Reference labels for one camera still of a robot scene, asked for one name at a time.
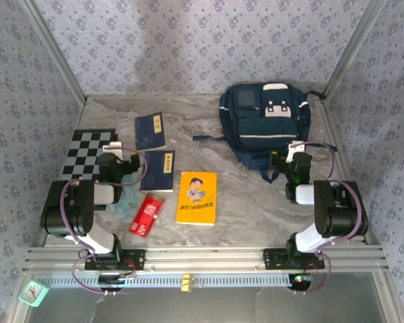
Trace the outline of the navy blue student backpack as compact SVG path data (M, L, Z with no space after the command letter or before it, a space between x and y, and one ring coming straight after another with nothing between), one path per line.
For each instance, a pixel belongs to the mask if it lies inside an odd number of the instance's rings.
M229 87L219 99L222 136L195 135L194 141L225 141L238 161L250 170L260 171L262 178L273 182L270 155L288 154L294 141L307 141L311 111L308 95L324 100L326 95L300 89L283 82L242 83Z

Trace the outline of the teal rubber gloves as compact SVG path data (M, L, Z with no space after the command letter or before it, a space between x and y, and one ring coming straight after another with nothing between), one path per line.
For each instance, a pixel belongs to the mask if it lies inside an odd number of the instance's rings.
M110 204L110 208L116 212L120 218L126 218L131 209L137 207L137 191L135 186L122 187L122 193L117 203Z

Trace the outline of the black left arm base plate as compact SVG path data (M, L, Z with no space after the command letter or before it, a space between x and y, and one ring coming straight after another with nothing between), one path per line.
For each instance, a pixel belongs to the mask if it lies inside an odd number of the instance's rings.
M142 271L145 264L145 250L124 249L118 254L96 254L86 260L86 271Z

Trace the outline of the mint green alarm clock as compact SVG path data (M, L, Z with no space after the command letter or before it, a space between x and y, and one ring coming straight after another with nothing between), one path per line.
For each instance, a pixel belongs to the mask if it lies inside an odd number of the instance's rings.
M30 280L22 289L18 299L31 307L37 308L49 291L50 287L40 281Z

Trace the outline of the black grey checkered board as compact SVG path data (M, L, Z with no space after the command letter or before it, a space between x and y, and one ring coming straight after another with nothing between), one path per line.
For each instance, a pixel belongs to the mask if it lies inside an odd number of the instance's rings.
M117 141L114 129L77 129L71 138L60 180L95 180L99 176L96 159L103 146Z

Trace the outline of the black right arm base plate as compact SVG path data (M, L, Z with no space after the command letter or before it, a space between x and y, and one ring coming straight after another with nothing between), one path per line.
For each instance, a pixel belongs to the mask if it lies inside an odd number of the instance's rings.
M267 270L324 269L325 263L315 254L296 252L291 254L285 248L263 250L263 261Z

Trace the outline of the dark blue book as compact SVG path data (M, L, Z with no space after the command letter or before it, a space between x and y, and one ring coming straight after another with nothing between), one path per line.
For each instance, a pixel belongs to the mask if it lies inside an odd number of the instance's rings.
M161 112L135 119L135 146L138 151L166 147L166 136Z
M172 192L174 188L175 150L146 151L147 170L141 192Z

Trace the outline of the aluminium frame post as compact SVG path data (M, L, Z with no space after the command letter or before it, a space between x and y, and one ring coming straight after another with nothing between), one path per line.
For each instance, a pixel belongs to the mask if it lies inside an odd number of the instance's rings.
M47 21L43 18L40 9L38 8L35 0L18 0L22 9L26 12L29 20L31 21L34 30L40 37L43 45L46 47L51 59L56 65L57 69L63 76L65 83L71 90L75 99L80 105L86 103L86 95L84 94L77 77L73 73L71 67L66 61L65 55L59 47L58 42L55 40Z
M329 101L339 85L342 79L345 77L347 70L353 63L360 47L364 43L367 35L371 31L374 23L380 15L382 9L385 7L387 0L368 0L367 4L356 23L349 40L347 41L335 68L327 81L323 93Z

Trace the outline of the red snack packet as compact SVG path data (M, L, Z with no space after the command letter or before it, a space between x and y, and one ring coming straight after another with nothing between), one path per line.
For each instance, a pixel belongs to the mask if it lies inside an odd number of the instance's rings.
M129 227L129 232L142 238L148 237L165 202L166 199L162 196L147 194Z

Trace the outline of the aluminium mounting rail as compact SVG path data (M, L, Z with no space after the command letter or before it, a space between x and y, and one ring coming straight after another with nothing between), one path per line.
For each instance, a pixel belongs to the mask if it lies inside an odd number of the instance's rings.
M155 246L137 247L145 250L145 264L138 274L181 273L299 273L298 270L267 270L263 250L267 246ZM352 244L326 248L324 269L309 269L325 273L373 273L387 271L389 266L383 249L365 244Z

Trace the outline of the yellow cartoon cover book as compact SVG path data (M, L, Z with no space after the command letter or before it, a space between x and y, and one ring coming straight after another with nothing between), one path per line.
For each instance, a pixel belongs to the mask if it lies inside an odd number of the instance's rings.
M181 172L176 223L208 225L216 223L217 174Z

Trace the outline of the aluminium table side rail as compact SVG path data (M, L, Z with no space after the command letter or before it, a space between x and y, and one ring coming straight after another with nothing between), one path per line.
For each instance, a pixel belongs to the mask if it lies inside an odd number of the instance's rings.
M335 123L333 120L333 117L331 116L331 113L329 109L327 108L327 101L325 100L320 100L320 99L315 99L315 110L319 113L319 118L321 120L321 124L324 130L324 134L327 140L327 143L330 143L334 146L337 146L338 152L335 154L336 155L336 162L335 162L335 174L336 176L334 179L341 179L341 180L355 180L358 184L358 188L360 189L360 194L362 197L362 200L364 202L364 206L367 212L368 220L370 220L370 207L369 204L365 202L365 198L367 197L366 191L364 190L363 184L352 177L351 172L350 172L350 167L349 167L349 160L347 157L347 154L344 152L344 147L345 145L343 144L343 139L341 137L341 133L336 129ZM360 241L360 239L363 240L365 245L369 246L377 246L378 248L382 249L382 245L379 242L378 238L372 231L372 228L369 227L367 233L363 237L354 237L350 238L348 240L342 240L338 241L336 243L336 246L342 246L342 245L352 245L356 244Z

